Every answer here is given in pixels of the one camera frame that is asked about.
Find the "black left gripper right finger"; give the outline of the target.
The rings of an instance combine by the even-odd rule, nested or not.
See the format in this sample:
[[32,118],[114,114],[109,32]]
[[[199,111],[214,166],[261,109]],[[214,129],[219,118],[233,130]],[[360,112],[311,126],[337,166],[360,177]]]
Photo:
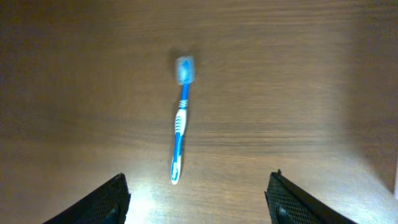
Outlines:
[[285,178],[280,170],[270,174],[264,194],[272,224],[354,224]]

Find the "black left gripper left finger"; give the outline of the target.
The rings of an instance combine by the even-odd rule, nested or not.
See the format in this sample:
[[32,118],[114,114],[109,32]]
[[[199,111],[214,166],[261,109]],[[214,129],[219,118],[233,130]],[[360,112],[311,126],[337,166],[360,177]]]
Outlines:
[[47,224],[124,224],[131,194],[123,173],[46,221]]

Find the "blue white toothbrush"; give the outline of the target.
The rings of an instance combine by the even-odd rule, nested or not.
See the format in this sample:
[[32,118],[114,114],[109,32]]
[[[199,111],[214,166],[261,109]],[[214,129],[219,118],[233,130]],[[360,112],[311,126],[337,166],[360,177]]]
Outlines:
[[170,167],[170,179],[177,185],[182,171],[183,138],[187,125],[187,108],[190,84],[195,79],[195,63],[192,56],[181,56],[176,60],[176,76],[181,86],[180,101],[174,122],[174,153]]

